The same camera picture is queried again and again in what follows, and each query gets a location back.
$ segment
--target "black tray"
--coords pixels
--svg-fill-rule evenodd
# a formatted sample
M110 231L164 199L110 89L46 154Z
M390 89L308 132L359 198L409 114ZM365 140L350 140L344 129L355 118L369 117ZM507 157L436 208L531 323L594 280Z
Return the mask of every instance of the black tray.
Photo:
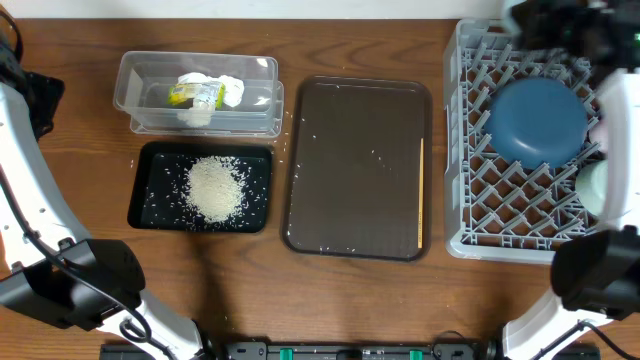
M312 77L297 101L284 243L308 254L398 261L424 255L431 204L427 89Z
M181 192L187 183L188 170L196 160L214 155L234 156L242 162L238 170L248 174L243 191L249 206L233 220L207 224L197 212L184 206ZM138 229L255 233L264 228L267 218L270 177L271 153L267 148L148 143L140 151L127 220Z

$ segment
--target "white cup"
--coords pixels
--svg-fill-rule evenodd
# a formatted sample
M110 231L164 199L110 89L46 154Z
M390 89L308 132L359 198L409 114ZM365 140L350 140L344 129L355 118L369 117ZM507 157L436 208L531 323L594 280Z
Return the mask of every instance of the white cup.
M607 160L587 165L576 178L578 199L587 211L598 217L604 210L607 194Z

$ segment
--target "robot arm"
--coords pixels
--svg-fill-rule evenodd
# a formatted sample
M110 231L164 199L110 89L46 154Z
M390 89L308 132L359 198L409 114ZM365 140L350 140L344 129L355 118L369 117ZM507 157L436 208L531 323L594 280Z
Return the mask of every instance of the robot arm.
M192 320L144 289L126 244L92 239L73 215L35 135L47 132L36 117L53 116L62 82L24 73L4 44L0 52L0 232L12 272L0 303L58 328L112 333L156 359L215 359Z
M605 207L596 227L602 232L556 252L552 288L503 329L502 351L511 359L552 359L589 330L581 323L603 326L640 310L640 2L611 3L616 7L507 0L503 9L505 28L520 46L561 47L595 63L610 144Z

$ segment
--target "green connector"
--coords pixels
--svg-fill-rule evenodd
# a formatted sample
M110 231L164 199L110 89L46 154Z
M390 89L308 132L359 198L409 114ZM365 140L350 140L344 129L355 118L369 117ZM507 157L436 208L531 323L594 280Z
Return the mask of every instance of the green connector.
M280 360L293 360L293 349L280 349Z
M409 360L422 360L422 351L420 350L409 351Z

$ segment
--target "brown tray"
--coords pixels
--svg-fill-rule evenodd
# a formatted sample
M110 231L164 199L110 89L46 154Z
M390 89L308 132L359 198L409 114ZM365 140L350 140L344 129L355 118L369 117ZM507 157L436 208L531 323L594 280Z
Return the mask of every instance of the brown tray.
M428 90L415 82L312 77L297 101L284 243L308 254L399 261L426 254Z

